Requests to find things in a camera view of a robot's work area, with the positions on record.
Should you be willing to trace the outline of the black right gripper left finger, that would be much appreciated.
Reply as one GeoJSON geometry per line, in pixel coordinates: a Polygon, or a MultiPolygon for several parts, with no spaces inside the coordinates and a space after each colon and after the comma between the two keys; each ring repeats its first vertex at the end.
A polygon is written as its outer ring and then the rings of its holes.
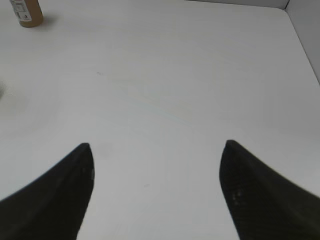
{"type": "Polygon", "coordinates": [[[2,240],[75,240],[94,189],[89,143],[0,202],[2,240]]]}

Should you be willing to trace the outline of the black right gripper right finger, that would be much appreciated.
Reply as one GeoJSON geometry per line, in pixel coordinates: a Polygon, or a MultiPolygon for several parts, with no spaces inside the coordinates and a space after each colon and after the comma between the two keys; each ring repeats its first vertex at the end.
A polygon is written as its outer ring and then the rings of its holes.
{"type": "Polygon", "coordinates": [[[221,190],[241,240],[318,240],[320,199],[267,166],[235,140],[225,143],[221,190]]]}

